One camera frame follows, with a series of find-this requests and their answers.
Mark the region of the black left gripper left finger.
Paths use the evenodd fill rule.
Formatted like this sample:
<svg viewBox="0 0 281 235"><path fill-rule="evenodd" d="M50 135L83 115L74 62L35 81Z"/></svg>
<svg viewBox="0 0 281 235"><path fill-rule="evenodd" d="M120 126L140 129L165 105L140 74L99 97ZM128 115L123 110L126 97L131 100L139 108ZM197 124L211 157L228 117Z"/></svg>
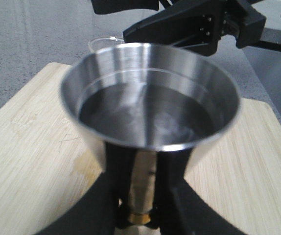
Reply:
<svg viewBox="0 0 281 235"><path fill-rule="evenodd" d="M107 143L106 169L85 195L40 235L112 235L128 222L128 194L136 150Z"/></svg>

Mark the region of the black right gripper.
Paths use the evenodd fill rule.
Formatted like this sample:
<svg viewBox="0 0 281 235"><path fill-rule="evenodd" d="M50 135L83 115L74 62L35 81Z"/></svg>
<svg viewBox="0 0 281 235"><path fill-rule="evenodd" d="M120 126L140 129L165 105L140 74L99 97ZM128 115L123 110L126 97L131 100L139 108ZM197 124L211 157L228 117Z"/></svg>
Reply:
<svg viewBox="0 0 281 235"><path fill-rule="evenodd" d="M260 41L266 17L252 5L258 0L180 0L135 23L123 33L126 43L170 45L210 56L223 35L232 35L237 48Z"/></svg>

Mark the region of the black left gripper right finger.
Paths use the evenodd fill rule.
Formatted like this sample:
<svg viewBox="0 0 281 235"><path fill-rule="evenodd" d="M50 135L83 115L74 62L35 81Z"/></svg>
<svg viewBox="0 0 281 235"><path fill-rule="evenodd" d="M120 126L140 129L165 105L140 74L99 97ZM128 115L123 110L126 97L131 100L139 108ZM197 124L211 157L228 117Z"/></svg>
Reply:
<svg viewBox="0 0 281 235"><path fill-rule="evenodd" d="M184 179L190 150L158 152L152 223L163 235L241 235Z"/></svg>

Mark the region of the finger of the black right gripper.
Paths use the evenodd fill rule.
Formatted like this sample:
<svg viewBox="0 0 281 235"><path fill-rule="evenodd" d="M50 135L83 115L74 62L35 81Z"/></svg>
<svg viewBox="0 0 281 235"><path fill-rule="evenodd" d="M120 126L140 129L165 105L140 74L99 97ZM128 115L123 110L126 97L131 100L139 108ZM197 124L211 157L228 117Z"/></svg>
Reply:
<svg viewBox="0 0 281 235"><path fill-rule="evenodd" d="M96 14L112 14L135 9L159 10L158 0L92 0L91 2Z"/></svg>

